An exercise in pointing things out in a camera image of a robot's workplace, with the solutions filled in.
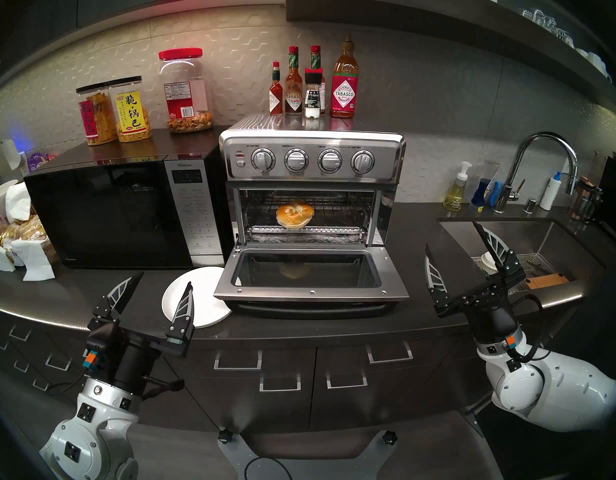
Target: plastic jar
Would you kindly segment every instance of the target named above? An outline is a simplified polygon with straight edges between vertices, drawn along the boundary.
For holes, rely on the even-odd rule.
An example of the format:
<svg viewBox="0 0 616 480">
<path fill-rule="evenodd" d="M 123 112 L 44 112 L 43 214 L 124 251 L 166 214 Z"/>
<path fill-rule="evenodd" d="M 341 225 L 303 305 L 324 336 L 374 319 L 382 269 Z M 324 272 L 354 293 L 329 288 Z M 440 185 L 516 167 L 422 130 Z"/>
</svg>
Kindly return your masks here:
<svg viewBox="0 0 616 480">
<path fill-rule="evenodd" d="M 204 84 L 201 48 L 159 52 L 159 74 L 168 107 L 166 126 L 171 132 L 197 132 L 213 126 L 210 97 Z"/>
<path fill-rule="evenodd" d="M 117 124 L 108 93 L 108 82 L 80 87 L 75 92 L 89 146 L 117 139 Z"/>
<path fill-rule="evenodd" d="M 142 76 L 108 81 L 108 88 L 115 107 L 119 142 L 148 139 L 151 127 L 148 112 L 142 107 Z"/>
</svg>

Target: wooden cutting board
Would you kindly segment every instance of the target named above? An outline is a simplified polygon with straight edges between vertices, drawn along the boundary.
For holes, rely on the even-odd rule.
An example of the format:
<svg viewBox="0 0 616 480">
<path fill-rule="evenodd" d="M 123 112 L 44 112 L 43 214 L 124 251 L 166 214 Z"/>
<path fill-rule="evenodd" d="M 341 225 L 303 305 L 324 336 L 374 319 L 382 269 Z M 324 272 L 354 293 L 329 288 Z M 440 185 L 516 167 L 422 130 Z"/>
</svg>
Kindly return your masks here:
<svg viewBox="0 0 616 480">
<path fill-rule="evenodd" d="M 561 273 L 552 273 L 550 275 L 541 275 L 525 279 L 525 283 L 531 289 L 541 289 L 541 287 L 558 286 L 568 282 L 568 279 Z"/>
</svg>

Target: red jar lid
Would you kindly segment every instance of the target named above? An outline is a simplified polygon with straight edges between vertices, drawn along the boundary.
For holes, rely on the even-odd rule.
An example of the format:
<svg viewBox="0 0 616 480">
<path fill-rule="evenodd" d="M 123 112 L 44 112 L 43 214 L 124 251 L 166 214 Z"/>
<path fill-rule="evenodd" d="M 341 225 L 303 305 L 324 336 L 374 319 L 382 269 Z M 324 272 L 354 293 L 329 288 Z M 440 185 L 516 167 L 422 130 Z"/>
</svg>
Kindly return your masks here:
<svg viewBox="0 0 616 480">
<path fill-rule="evenodd" d="M 181 60 L 182 58 L 199 58 L 202 56 L 201 48 L 175 48 L 165 49 L 159 52 L 160 60 Z"/>
</svg>

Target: chrome faucet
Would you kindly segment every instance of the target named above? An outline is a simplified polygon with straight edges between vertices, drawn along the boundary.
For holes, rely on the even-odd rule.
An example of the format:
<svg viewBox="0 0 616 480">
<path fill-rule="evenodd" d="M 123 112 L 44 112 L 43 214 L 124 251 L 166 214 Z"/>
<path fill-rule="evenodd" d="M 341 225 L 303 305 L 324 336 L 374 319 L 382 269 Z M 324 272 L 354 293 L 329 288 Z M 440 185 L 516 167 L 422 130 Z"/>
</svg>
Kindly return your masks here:
<svg viewBox="0 0 616 480">
<path fill-rule="evenodd" d="M 555 141 L 559 143 L 561 147 L 566 151 L 569 163 L 567 192 L 568 194 L 572 194 L 575 191 L 575 185 L 577 185 L 577 175 L 579 173 L 577 154 L 566 142 L 566 140 L 558 134 L 555 134 L 554 132 L 537 132 L 536 134 L 533 134 L 532 136 L 528 137 L 517 148 L 517 153 L 515 153 L 515 160 L 510 167 L 508 177 L 506 178 L 506 181 L 501 189 L 501 193 L 499 194 L 499 198 L 497 199 L 497 203 L 495 204 L 495 212 L 503 213 L 504 208 L 506 207 L 506 203 L 509 199 L 518 199 L 518 193 L 515 193 L 512 190 L 512 183 L 515 179 L 515 176 L 517 175 L 517 170 L 519 170 L 521 158 L 524 157 L 525 150 L 528 149 L 528 146 L 530 146 L 530 144 L 534 143 L 535 141 L 538 141 L 539 139 L 548 139 L 550 141 Z"/>
</svg>

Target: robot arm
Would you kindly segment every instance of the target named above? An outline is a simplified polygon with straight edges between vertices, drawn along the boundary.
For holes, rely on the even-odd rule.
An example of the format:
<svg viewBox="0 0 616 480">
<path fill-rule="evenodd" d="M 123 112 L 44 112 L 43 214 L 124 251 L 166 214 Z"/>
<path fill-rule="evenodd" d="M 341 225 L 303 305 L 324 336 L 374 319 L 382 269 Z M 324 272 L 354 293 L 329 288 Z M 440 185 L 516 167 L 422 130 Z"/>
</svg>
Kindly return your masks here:
<svg viewBox="0 0 616 480">
<path fill-rule="evenodd" d="M 553 431 L 598 428 L 616 408 L 616 380 L 586 361 L 527 344 L 515 320 L 508 289 L 525 278 L 514 251 L 473 222 L 492 255 L 497 273 L 459 296 L 449 297 L 426 246 L 428 290 L 440 317 L 463 312 L 477 354 L 486 362 L 492 402 L 526 421 Z M 533 295 L 523 299 L 541 303 Z"/>
<path fill-rule="evenodd" d="M 159 339 L 119 327 L 117 315 L 142 275 L 120 283 L 93 310 L 83 363 L 90 375 L 77 399 L 77 413 L 59 423 L 40 450 L 59 479 L 135 480 L 139 466 L 126 433 L 139 420 L 141 402 L 183 389 L 183 380 L 167 383 L 149 375 L 162 353 L 185 357 L 188 351 L 194 331 L 192 284 L 179 301 L 166 339 Z M 147 383 L 159 387 L 144 393 Z"/>
</svg>

